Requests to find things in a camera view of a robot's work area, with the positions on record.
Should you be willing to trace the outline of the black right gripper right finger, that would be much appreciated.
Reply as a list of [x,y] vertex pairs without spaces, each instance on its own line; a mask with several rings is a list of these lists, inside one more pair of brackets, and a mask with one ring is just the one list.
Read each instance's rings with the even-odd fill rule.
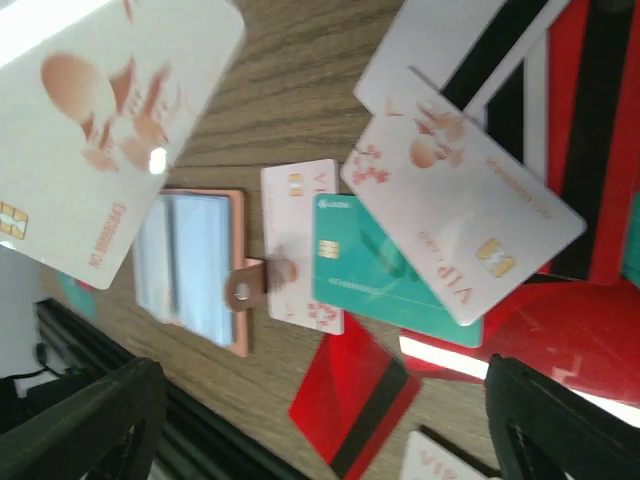
[[637,479],[639,429],[521,361],[493,355],[489,431],[504,479]]

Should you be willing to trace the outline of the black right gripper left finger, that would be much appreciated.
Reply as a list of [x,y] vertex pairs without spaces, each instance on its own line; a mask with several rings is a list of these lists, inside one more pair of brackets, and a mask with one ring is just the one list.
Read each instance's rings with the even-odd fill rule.
[[159,363],[135,358],[106,375],[67,374],[19,395],[1,380],[4,479],[145,479],[167,409]]

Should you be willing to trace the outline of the pink leather card holder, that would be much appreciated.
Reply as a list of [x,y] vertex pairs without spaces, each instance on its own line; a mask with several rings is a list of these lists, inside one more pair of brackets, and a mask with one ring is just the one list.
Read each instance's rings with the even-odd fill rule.
[[154,200],[132,246],[137,304],[239,357],[250,353],[245,312],[225,300],[231,273],[246,255],[245,195],[240,190],[173,188]]

